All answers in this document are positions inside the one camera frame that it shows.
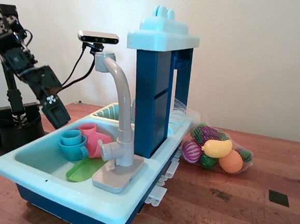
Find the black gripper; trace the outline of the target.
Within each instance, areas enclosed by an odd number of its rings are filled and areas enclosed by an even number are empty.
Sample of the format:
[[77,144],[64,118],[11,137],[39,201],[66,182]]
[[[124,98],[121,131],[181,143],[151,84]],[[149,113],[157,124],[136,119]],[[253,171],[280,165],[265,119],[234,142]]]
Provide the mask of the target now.
[[55,129],[65,126],[70,121],[69,113],[56,95],[62,89],[62,85],[50,66],[29,68],[21,72],[19,78],[30,87],[40,101],[43,114]]

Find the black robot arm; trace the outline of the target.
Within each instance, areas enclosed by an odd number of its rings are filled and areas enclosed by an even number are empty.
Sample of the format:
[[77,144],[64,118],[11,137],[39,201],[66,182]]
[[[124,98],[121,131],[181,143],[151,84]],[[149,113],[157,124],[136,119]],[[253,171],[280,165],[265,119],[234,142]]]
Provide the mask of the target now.
[[0,4],[0,59],[9,102],[0,107],[0,156],[44,136],[40,111],[57,129],[70,120],[58,97],[62,85],[55,73],[49,66],[35,66],[28,48],[32,39],[16,6]]

